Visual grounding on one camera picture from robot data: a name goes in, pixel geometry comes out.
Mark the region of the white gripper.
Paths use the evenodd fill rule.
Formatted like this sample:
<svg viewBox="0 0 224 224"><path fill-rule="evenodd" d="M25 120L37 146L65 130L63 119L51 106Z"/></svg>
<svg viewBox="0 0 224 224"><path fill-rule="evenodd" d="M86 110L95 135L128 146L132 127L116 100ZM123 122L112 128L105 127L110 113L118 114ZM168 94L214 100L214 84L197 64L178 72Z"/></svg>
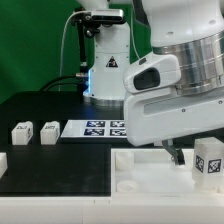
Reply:
<svg viewBox="0 0 224 224"><path fill-rule="evenodd" d="M176 165L185 164L184 154L168 139L224 128L224 87L191 96L151 96L151 91L126 95L127 139L134 146L164 140L162 146Z"/></svg>

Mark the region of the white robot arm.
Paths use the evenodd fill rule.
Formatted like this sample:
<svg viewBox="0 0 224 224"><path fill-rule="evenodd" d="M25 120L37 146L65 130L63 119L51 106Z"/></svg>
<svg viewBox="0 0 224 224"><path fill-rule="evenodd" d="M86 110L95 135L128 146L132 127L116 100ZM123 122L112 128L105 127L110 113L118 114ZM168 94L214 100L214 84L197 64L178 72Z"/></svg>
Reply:
<svg viewBox="0 0 224 224"><path fill-rule="evenodd" d="M134 146L160 141L178 165L179 137L224 127L224 0L128 0L151 28L152 52L124 73Z"/></svg>

